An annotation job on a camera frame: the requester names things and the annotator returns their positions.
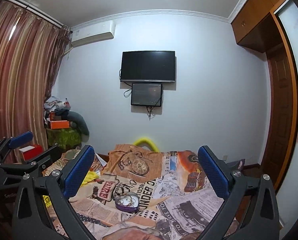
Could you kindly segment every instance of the orange box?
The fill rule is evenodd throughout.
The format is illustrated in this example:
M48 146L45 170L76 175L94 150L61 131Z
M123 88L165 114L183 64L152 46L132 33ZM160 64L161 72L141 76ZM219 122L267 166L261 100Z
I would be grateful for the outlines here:
M50 121L51 129L61 129L61 128L69 128L69 121L61 120L61 121Z

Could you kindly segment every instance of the tv screen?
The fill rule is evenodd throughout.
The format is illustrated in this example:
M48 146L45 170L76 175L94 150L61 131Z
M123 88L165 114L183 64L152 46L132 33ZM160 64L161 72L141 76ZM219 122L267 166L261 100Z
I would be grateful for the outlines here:
M175 52L123 52L120 81L175 82Z
M162 84L133 83L132 106L161 106Z

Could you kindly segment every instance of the wall-mounted air conditioner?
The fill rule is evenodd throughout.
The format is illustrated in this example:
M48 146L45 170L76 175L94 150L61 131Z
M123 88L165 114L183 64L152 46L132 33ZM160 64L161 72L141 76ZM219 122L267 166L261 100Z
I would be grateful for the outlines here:
M115 28L113 21L83 27L73 32L71 44L77 47L96 41L113 39Z

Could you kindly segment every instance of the red box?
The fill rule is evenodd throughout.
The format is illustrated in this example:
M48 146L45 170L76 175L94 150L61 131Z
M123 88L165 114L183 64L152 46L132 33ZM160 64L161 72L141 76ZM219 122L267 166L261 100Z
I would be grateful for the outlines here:
M27 146L27 147L19 149L19 150L22 152L25 161L38 156L39 154L41 154L44 151L43 148L39 144Z

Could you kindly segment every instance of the green tablecloth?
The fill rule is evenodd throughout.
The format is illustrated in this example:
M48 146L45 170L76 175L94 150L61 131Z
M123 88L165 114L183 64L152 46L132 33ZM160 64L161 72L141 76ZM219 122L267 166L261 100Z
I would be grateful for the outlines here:
M81 144L81 134L78 130L69 128L62 129L48 129L48 144L54 145L58 144L60 148L63 148L65 151L73 149L74 146Z

